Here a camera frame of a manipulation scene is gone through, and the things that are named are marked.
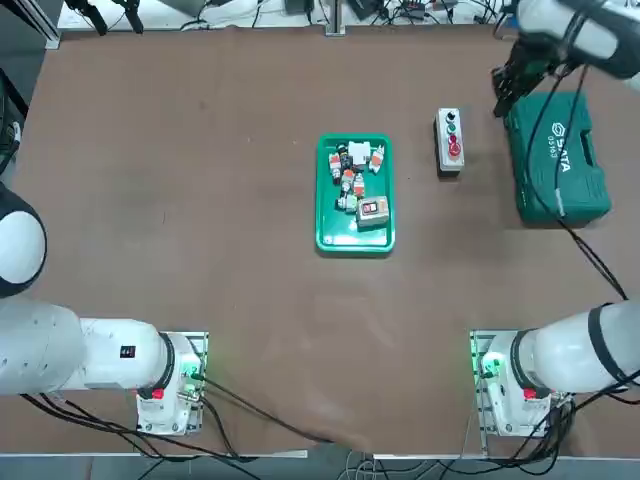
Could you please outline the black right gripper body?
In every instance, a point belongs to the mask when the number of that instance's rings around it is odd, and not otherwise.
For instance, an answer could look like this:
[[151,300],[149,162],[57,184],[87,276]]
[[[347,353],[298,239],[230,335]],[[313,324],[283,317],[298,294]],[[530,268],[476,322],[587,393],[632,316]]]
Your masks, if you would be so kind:
[[510,89],[534,89],[556,62],[555,48],[546,43],[517,40],[505,64]]

